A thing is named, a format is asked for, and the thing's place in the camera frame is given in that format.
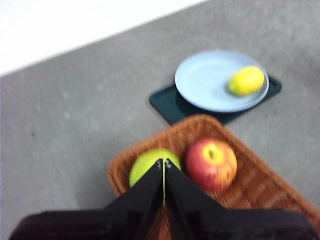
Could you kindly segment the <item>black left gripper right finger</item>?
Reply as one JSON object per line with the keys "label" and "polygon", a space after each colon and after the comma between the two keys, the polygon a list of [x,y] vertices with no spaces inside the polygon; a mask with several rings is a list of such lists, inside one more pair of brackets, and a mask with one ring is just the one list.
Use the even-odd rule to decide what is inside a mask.
{"label": "black left gripper right finger", "polygon": [[282,209],[228,209],[197,187],[170,160],[165,197],[188,240],[317,240],[306,217]]}

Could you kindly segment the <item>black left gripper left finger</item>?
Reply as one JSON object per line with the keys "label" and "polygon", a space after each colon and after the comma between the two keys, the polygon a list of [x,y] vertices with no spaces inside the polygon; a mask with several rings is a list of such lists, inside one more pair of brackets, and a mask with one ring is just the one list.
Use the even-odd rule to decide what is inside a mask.
{"label": "black left gripper left finger", "polygon": [[44,211],[24,217],[11,240],[144,240],[163,203],[163,160],[101,209]]}

